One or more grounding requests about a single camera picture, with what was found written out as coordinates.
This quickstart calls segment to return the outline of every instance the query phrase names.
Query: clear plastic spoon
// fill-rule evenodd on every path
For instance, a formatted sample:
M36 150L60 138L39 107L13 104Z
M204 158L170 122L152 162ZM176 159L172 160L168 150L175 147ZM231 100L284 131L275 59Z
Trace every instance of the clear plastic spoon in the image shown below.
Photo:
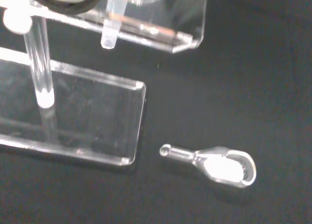
M190 151L165 144L159 153L163 157L193 164L217 183L244 188L250 186L256 178L254 161L246 152L219 146Z

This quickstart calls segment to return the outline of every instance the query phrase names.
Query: clear plastic piece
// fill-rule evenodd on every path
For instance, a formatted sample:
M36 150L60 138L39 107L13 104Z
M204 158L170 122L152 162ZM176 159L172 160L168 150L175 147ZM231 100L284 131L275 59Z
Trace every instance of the clear plastic piece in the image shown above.
M159 153L163 157L193 164L217 183L244 188L253 184L256 178L254 161L246 152L226 147L190 151L165 144Z
M29 57L0 48L0 144L99 163L135 160L145 84L51 61L54 105L37 104Z
M32 16L102 33L101 44L107 49L115 46L117 37L171 53L196 48L203 40L207 0L101 0L92 10L75 16L24 1L27 6L20 9ZM0 0L5 8L16 4Z

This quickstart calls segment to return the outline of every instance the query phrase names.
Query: acrylic base plate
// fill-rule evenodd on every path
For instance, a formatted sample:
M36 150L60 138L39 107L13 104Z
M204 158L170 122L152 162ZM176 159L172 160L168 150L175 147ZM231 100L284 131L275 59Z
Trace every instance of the acrylic base plate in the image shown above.
M0 144L130 165L145 84L51 61L54 106L40 109L28 55L0 48Z

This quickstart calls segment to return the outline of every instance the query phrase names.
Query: clear acrylic bracket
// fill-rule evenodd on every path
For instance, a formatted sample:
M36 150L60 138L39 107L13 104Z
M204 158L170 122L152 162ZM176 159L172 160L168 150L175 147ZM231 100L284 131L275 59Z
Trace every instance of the clear acrylic bracket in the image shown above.
M33 0L25 0L33 15L57 20L102 34L104 48L117 38L177 53L197 48L203 40L207 0L100 0L90 11L62 15ZM0 0L9 7L14 0Z

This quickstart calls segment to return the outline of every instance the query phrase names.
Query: clear acrylic rod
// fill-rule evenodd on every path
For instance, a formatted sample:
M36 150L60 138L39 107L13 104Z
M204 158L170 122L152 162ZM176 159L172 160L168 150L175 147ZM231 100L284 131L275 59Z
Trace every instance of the clear acrylic rod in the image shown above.
M40 108L40 116L46 142L58 144L58 123L55 114L55 107Z
M24 40L38 105L41 108L49 108L54 104L54 90L46 19L32 17L32 21L33 25L24 35Z

